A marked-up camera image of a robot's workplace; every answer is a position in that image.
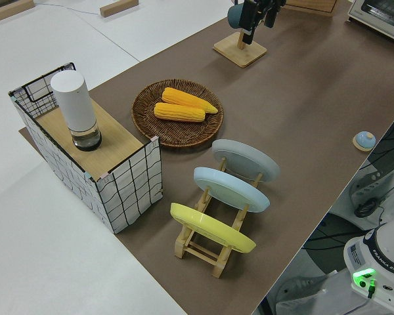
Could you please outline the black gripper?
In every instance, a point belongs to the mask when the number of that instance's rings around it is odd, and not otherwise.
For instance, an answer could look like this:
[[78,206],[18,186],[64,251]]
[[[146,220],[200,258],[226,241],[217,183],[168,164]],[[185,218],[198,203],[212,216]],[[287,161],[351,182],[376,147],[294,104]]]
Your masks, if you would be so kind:
[[[264,25],[268,28],[274,26],[276,14],[286,4],[286,0],[255,0],[256,15],[265,16]],[[242,41],[246,44],[252,43],[252,23],[253,23],[253,1],[244,1],[242,8],[242,31],[244,32]]]

